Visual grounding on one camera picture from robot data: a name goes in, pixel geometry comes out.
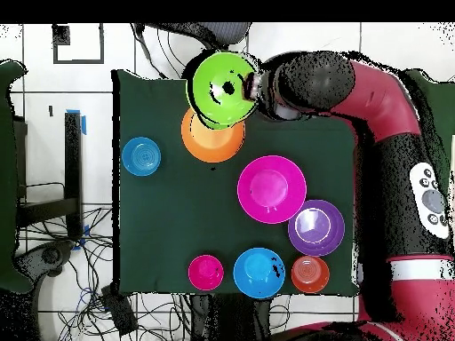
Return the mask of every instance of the pink bowl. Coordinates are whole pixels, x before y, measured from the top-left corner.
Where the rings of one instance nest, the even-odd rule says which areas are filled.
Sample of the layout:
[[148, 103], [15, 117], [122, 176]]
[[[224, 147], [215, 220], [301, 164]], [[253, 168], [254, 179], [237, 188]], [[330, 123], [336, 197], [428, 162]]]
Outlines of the pink bowl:
[[188, 278], [199, 290], [217, 288], [221, 284], [223, 276], [223, 266], [212, 255], [201, 255], [193, 259], [188, 268]]
[[279, 155], [252, 161], [238, 179], [240, 205], [265, 224], [287, 221], [299, 211], [306, 195], [307, 183], [299, 166]]

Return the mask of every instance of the purple bowl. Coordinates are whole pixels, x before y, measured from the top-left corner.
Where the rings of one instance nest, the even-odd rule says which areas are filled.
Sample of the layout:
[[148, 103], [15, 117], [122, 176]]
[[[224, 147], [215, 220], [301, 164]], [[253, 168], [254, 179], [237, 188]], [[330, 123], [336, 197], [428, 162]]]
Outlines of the purple bowl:
[[304, 202], [288, 224], [292, 245], [312, 257], [333, 252], [341, 244], [344, 234], [343, 216], [334, 205], [324, 200]]

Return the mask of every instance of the white tile floor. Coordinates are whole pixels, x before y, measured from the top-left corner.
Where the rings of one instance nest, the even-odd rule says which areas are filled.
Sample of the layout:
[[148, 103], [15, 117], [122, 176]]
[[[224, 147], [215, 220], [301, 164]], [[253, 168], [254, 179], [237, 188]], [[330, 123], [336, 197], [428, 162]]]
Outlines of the white tile floor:
[[[71, 45], [59, 47], [59, 59], [98, 59], [98, 24], [69, 24]], [[133, 39], [129, 24], [104, 24], [104, 64], [53, 64], [51, 25], [0, 25], [0, 59], [14, 59], [25, 64], [28, 73], [12, 86], [11, 100], [17, 115], [28, 122], [28, 184], [63, 181], [63, 113], [79, 109], [86, 115], [87, 134], [83, 135], [84, 210], [111, 208], [112, 170], [112, 83], [111, 69], [128, 69], [142, 77], [157, 78], [156, 71], [146, 60], [141, 46]], [[454, 27], [428, 23], [253, 23], [249, 36], [249, 52], [265, 60], [278, 53], [296, 50], [361, 51], [372, 59], [399, 68], [420, 67], [435, 80], [445, 81], [455, 75]], [[158, 43], [155, 29], [148, 28], [145, 40], [154, 63], [163, 72], [177, 78], [183, 64], [195, 57], [203, 46], [189, 37], [160, 31], [159, 41], [175, 66], [168, 63]], [[232, 50], [246, 47], [242, 41]], [[49, 114], [52, 106], [53, 116]], [[28, 190], [28, 199], [43, 201], [61, 197], [61, 186]], [[91, 224], [93, 215], [85, 224]], [[112, 235], [111, 217], [100, 222], [92, 234]], [[27, 242], [21, 242], [20, 252], [39, 244], [27, 231]], [[94, 251], [96, 245], [87, 243]], [[112, 278], [112, 251], [105, 249], [96, 269], [100, 286]], [[71, 263], [79, 282], [88, 287], [87, 261], [82, 250], [75, 250]], [[76, 285], [76, 273], [66, 264], [55, 279], [46, 278], [39, 299], [39, 321], [44, 341], [57, 341], [64, 329], [61, 320], [71, 321], [80, 300], [81, 290]], [[168, 329], [177, 328], [179, 320], [170, 314], [170, 295], [143, 294], [132, 298], [137, 311], [140, 330], [132, 334], [132, 341], [170, 340]], [[156, 308], [153, 313], [147, 311]], [[357, 300], [351, 297], [279, 296], [270, 314], [273, 331], [289, 329], [317, 321], [352, 321], [356, 317]], [[284, 325], [286, 312], [291, 313]], [[101, 331], [112, 329], [112, 321], [97, 321]], [[96, 332], [93, 328], [87, 331]], [[172, 332], [182, 340], [182, 328]], [[77, 330], [72, 331], [77, 337]], [[104, 336], [106, 341], [120, 341], [118, 333]], [[76, 341], [102, 341], [100, 336], [78, 336]], [[122, 341], [131, 341], [124, 336]]]

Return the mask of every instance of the red robot arm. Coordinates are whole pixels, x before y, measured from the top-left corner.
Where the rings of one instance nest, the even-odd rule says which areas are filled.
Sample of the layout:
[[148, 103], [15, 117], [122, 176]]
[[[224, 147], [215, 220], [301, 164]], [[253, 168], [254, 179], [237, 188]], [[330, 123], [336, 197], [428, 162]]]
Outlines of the red robot arm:
[[[267, 79], [281, 106], [343, 117], [355, 133], [363, 269], [356, 327], [383, 341], [455, 341], [447, 201], [398, 77], [336, 52], [294, 52]], [[309, 330], [335, 329], [317, 323], [292, 330], [287, 341]]]

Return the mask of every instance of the blue tape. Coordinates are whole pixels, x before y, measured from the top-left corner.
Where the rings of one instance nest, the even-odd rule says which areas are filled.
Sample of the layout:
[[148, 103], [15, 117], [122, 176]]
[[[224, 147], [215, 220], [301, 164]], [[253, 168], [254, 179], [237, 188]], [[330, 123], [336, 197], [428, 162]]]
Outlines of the blue tape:
[[[67, 114], [81, 114], [81, 110], [67, 110]], [[85, 115], [81, 117], [81, 132], [84, 135], [87, 134], [87, 123]]]
[[[89, 225], [85, 225], [85, 226], [84, 226], [83, 235], [85, 235], [85, 236], [90, 236], [90, 226], [89, 226]], [[85, 245], [85, 242], [86, 242], [86, 240], [85, 240], [84, 238], [79, 240], [79, 244], [82, 245], [82, 246]], [[78, 250], [80, 250], [80, 249], [81, 249], [81, 246], [75, 246], [75, 247], [73, 247], [72, 250], [73, 250], [73, 251], [78, 251]]]
[[87, 128], [86, 128], [86, 124], [85, 124], [85, 115], [82, 117], [81, 129], [82, 129], [82, 133], [84, 135], [86, 135], [87, 134]]

